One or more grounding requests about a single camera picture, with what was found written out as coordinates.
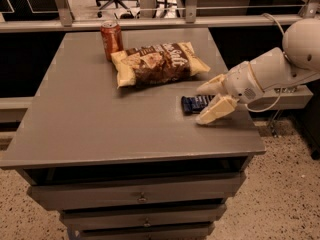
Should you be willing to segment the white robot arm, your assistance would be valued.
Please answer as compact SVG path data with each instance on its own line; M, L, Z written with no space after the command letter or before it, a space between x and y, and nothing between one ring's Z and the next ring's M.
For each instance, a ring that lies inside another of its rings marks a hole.
M198 87L213 99L196 118L207 125L248 105L274 88L287 88L320 78L320 20L309 18L292 24L283 34L282 46L244 61Z

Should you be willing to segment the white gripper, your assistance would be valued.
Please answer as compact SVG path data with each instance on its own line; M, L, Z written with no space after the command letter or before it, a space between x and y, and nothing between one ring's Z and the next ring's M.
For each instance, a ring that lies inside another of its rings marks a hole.
M251 64L244 61L230 69L226 75L219 74L199 86L197 93L216 95L196 117L198 124L207 125L232 113L238 101L249 104L260 99L264 91L255 77Z

